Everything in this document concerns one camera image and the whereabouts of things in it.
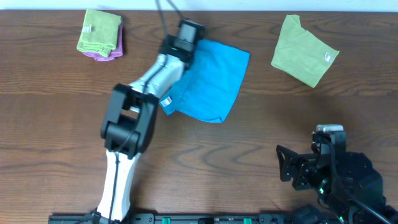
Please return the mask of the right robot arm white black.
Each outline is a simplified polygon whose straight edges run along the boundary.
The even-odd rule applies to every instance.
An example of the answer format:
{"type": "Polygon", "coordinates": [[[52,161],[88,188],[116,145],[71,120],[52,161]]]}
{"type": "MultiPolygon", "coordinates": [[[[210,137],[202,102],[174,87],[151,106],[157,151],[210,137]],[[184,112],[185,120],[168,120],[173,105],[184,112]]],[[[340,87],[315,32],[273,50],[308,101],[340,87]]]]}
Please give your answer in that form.
{"type": "Polygon", "coordinates": [[[346,150],[345,131],[315,131],[311,149],[298,154],[276,147],[281,181],[295,190],[315,190],[318,203],[340,223],[397,223],[381,174],[365,154],[346,150]]]}

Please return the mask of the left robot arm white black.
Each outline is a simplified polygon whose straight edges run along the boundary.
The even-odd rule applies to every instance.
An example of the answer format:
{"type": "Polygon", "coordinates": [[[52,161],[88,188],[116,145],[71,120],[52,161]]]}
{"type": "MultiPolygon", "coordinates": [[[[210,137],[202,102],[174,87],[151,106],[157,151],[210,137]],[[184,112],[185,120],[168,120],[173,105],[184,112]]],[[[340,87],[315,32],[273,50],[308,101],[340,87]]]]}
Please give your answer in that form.
{"type": "Polygon", "coordinates": [[[92,223],[121,223],[128,214],[134,172],[153,137],[159,101],[192,64],[204,34],[205,26],[181,20],[178,34],[165,36],[153,66],[113,88],[100,131],[107,157],[104,190],[92,223]]]}

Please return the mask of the blue microfiber cloth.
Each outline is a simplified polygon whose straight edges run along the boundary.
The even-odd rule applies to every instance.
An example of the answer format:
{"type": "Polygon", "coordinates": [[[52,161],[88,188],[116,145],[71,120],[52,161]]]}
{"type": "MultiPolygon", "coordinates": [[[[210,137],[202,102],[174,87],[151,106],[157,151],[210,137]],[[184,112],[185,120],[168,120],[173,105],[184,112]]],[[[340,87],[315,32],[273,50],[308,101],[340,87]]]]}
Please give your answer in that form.
{"type": "Polygon", "coordinates": [[[250,53],[212,40],[198,42],[192,66],[159,104],[207,123],[223,123],[244,80],[250,53]]]}

